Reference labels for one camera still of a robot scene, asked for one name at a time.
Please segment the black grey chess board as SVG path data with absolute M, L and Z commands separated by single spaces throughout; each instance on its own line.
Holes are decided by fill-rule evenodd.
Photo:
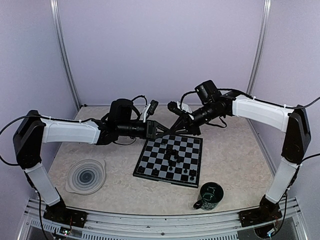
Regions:
M 166 135 L 146 140 L 133 176 L 152 181 L 198 188 L 203 139 L 185 135 Z

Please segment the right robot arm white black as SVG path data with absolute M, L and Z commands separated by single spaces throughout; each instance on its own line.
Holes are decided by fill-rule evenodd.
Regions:
M 191 110 L 179 101 L 171 101 L 167 107 L 178 115 L 170 130 L 177 134 L 200 135 L 200 126 L 218 117 L 235 116 L 272 126 L 285 134 L 281 161 L 273 182 L 262 197 L 259 206 L 239 212 L 243 227 L 274 221 L 282 217 L 279 202 L 295 182 L 304 156 L 311 142 L 306 108 L 278 105 L 257 99 L 239 90 L 227 90 L 225 94 L 207 80 L 197 87 L 202 107 Z

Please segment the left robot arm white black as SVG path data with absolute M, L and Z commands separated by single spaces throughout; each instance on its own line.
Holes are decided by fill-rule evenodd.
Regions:
M 16 162 L 24 170 L 29 184 L 37 190 L 46 204 L 43 217 L 67 224 L 86 218 L 83 211 L 67 208 L 59 192 L 53 186 L 42 165 L 43 143 L 71 142 L 104 146 L 114 143 L 120 136 L 155 140 L 171 131 L 147 117 L 154 114 L 158 102 L 153 100 L 140 113 L 130 99 L 120 98 L 111 103 L 109 112 L 101 119 L 89 118 L 84 121 L 57 119 L 42 116 L 31 110 L 13 135 Z

